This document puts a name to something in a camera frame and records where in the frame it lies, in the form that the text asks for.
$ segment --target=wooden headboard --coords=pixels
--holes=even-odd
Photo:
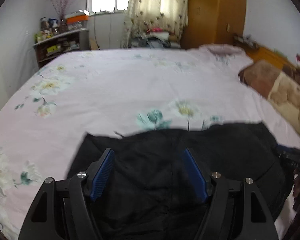
[[[280,56],[279,54],[275,53],[274,51],[266,47],[260,46],[260,48],[257,50],[257,49],[251,49],[250,47],[245,46],[243,44],[236,44],[236,46],[243,48],[246,54],[250,58],[252,58],[254,62],[264,59],[279,69],[282,69],[284,65],[289,65],[295,68],[295,66],[286,58]]]

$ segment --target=wooden shelf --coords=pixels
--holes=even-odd
[[[32,45],[32,47],[36,47],[42,43],[45,43],[45,42],[48,42],[48,41],[53,41],[55,39],[58,39],[58,38],[61,38],[61,37],[64,37],[64,36],[68,36],[70,34],[73,34],[73,33],[77,33],[77,32],[84,32],[84,31],[89,31],[87,28],[81,28],[81,29],[77,29],[77,30],[72,30],[72,31],[69,31],[69,32],[65,32],[65,33],[61,33],[61,34],[58,34],[58,35],[55,35],[49,39],[45,39],[44,41],[39,41],[37,42],[36,44]]]
[[[45,59],[43,60],[39,60],[38,63],[41,63],[41,62],[44,62],[44,61],[47,61],[49,59],[53,59],[55,57],[59,57],[61,54],[54,54],[53,56],[50,56],[50,57],[46,57]]]

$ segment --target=orange box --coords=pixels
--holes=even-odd
[[[67,24],[81,22],[81,21],[88,21],[88,19],[89,19],[89,15],[80,15],[80,16],[67,19]]]

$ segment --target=black cloth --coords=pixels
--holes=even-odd
[[[179,154],[191,147],[211,171],[228,179],[253,178],[275,220],[293,185],[292,171],[271,150],[276,144],[262,123],[148,131],[122,139],[87,134],[68,178],[111,148],[114,170],[90,206],[104,239],[192,240],[207,205],[197,200]]]

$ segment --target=blue gripper pad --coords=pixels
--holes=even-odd
[[[206,202],[209,197],[206,190],[206,181],[188,149],[181,154],[181,158],[197,197]]]
[[[106,186],[109,175],[114,165],[114,151],[110,150],[104,159],[101,167],[93,178],[92,189],[90,193],[90,199],[95,201],[97,198],[101,197],[102,192]]]

